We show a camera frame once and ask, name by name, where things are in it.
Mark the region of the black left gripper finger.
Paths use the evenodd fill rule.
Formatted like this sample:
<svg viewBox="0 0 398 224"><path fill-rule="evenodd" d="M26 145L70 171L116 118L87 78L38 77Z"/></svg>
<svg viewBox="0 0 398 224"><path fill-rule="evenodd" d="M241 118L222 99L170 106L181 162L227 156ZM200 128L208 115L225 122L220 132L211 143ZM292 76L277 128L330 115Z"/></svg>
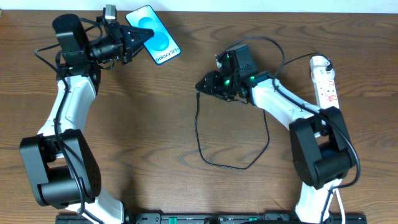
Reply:
<svg viewBox="0 0 398 224"><path fill-rule="evenodd" d="M144 48L144 44L132 44L127 48L127 63L132 62L133 58Z"/></svg>
<svg viewBox="0 0 398 224"><path fill-rule="evenodd" d="M124 40L128 41L129 43L143 44L154 36L154 31L152 29L132 27L127 25L121 26L121 32Z"/></svg>

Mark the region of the blue Galaxy smartphone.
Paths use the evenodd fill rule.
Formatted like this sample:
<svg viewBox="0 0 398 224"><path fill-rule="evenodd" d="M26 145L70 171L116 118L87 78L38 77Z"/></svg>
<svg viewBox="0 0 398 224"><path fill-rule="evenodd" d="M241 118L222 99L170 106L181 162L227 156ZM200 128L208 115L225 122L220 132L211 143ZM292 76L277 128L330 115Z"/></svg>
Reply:
<svg viewBox="0 0 398 224"><path fill-rule="evenodd" d="M145 5L126 15L130 26L151 29L154 36L144 43L156 65L162 65L179 56L182 51L163 22L150 5Z"/></svg>

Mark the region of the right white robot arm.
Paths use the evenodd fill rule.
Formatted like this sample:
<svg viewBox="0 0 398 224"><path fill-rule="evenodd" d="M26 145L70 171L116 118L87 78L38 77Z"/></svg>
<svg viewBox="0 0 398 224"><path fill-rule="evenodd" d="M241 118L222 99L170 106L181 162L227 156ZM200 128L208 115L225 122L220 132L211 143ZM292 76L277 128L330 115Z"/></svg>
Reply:
<svg viewBox="0 0 398 224"><path fill-rule="evenodd" d="M302 180L293 220L327 223L333 197L339 197L342 180L359 167L348 130L339 109L331 60L310 54L310 77L317 103L306 102L268 71L259 71L246 44L230 47L216 56L217 70L196 85L199 95L252 104L271 114L290 134L293 163Z"/></svg>

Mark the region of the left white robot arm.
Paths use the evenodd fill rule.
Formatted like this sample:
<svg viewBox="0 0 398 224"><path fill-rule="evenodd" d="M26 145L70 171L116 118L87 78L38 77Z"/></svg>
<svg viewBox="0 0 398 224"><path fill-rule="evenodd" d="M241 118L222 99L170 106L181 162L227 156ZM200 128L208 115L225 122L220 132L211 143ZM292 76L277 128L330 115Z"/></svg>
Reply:
<svg viewBox="0 0 398 224"><path fill-rule="evenodd" d="M53 20L58 52L51 68L58 93L45 124L35 136L22 139L19 150L36 202L66 209L92 223L135 223L122 201L103 188L100 168L84 138L88 112L101 82L101 72L115 62L127 64L154 35L152 29L120 24L104 12L90 28L85 19L63 14Z"/></svg>

